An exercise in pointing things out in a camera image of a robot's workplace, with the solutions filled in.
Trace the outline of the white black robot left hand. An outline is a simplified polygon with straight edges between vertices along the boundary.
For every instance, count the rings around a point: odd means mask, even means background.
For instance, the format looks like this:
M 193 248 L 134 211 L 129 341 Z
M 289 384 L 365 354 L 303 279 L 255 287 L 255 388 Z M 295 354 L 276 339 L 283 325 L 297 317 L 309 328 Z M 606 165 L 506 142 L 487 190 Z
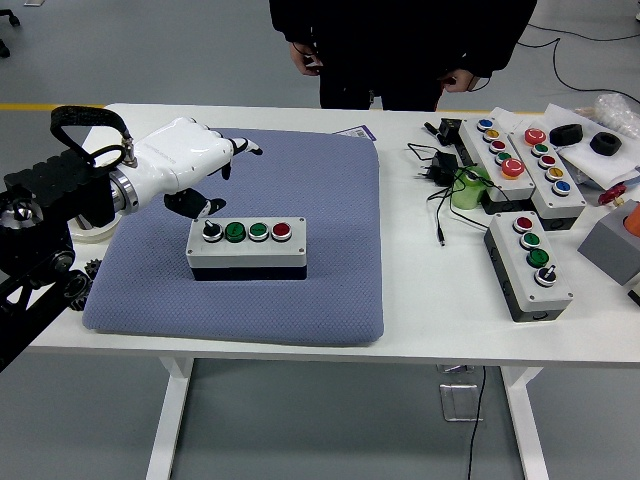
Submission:
M 135 212 L 161 195 L 169 210 L 190 219 L 210 216 L 226 205 L 194 189 L 205 177 L 231 173 L 232 158 L 242 152 L 260 155 L 262 149 L 247 138 L 226 138 L 193 119 L 179 117 L 134 145 L 135 167 L 122 167 L 132 193 L 128 209 Z

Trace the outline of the person's left hand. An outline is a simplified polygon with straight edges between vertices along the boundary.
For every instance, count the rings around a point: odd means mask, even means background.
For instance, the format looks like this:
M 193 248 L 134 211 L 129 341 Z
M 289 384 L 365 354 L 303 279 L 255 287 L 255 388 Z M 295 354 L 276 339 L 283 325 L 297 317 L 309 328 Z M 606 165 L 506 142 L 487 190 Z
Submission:
M 444 91 L 449 93 L 462 93 L 472 91 L 479 81 L 479 77 L 473 73 L 456 69 L 439 78 Z

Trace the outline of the person's right hand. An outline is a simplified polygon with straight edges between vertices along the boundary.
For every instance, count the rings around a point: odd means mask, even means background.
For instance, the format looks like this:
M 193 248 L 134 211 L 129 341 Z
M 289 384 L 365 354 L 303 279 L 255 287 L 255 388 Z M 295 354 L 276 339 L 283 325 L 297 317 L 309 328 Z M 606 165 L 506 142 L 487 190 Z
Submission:
M 320 74 L 323 63 L 312 46 L 291 42 L 289 52 L 293 64 L 302 75 L 318 76 Z

